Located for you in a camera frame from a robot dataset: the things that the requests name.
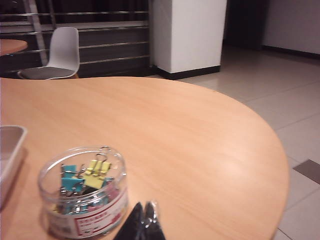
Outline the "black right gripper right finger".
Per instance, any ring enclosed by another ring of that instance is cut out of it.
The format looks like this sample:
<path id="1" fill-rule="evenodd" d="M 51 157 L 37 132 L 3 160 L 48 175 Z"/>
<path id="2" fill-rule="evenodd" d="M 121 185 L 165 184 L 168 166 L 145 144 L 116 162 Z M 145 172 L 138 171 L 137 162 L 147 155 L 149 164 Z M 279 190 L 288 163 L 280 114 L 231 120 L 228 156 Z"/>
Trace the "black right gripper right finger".
<path id="1" fill-rule="evenodd" d="M 166 240 L 160 224 L 158 204 L 156 201 L 147 201 L 144 206 L 141 239 Z"/>

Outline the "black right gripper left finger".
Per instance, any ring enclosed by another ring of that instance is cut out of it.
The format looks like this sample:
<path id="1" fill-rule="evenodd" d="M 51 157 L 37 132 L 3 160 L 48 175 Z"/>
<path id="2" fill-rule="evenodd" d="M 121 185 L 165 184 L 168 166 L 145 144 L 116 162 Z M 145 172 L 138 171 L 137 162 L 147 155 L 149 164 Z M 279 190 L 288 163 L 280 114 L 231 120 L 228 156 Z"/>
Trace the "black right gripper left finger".
<path id="1" fill-rule="evenodd" d="M 140 240 L 142 234 L 143 206 L 138 202 L 119 229 L 114 240 Z"/>

